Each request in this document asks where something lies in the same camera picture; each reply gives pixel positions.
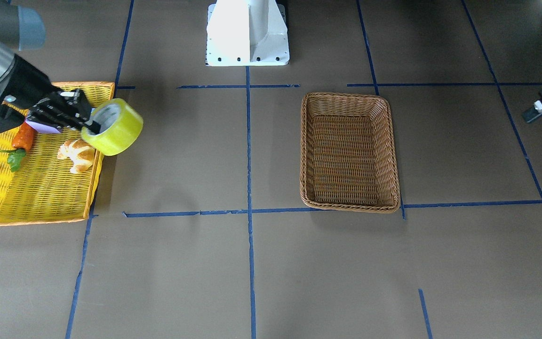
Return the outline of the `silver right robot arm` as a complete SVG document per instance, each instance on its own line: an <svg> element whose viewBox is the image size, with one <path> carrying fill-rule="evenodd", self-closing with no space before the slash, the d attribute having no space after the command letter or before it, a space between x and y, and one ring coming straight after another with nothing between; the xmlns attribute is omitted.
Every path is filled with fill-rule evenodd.
<svg viewBox="0 0 542 339"><path fill-rule="evenodd" d="M24 122L41 133L64 128L99 133L101 125L92 120L92 106L82 90L54 86L19 56L18 51L43 47L45 38L37 11L0 0L0 133Z"/></svg>

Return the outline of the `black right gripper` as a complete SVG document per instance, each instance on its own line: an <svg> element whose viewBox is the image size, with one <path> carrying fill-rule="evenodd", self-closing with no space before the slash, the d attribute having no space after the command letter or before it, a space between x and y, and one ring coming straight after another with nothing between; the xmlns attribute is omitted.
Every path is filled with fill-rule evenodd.
<svg viewBox="0 0 542 339"><path fill-rule="evenodd" d="M92 106L83 90L61 90L45 73L15 56L10 71L0 80L0 133L19 127L24 122L20 111L39 101L41 109L31 109L26 118L62 125L64 129L101 132L101 125L90 120Z"/></svg>

